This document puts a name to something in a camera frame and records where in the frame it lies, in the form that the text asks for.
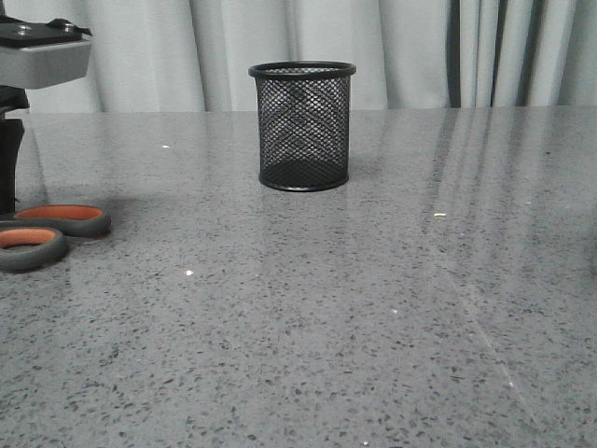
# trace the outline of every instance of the gray countertop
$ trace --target gray countertop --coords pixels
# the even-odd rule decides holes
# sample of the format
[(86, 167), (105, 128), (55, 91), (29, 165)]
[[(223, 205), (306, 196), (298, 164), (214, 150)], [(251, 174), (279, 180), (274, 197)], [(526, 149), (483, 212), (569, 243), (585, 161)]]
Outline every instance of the gray countertop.
[(31, 115), (0, 445), (594, 447), (597, 108), (354, 112), (350, 180), (257, 181), (254, 113)]

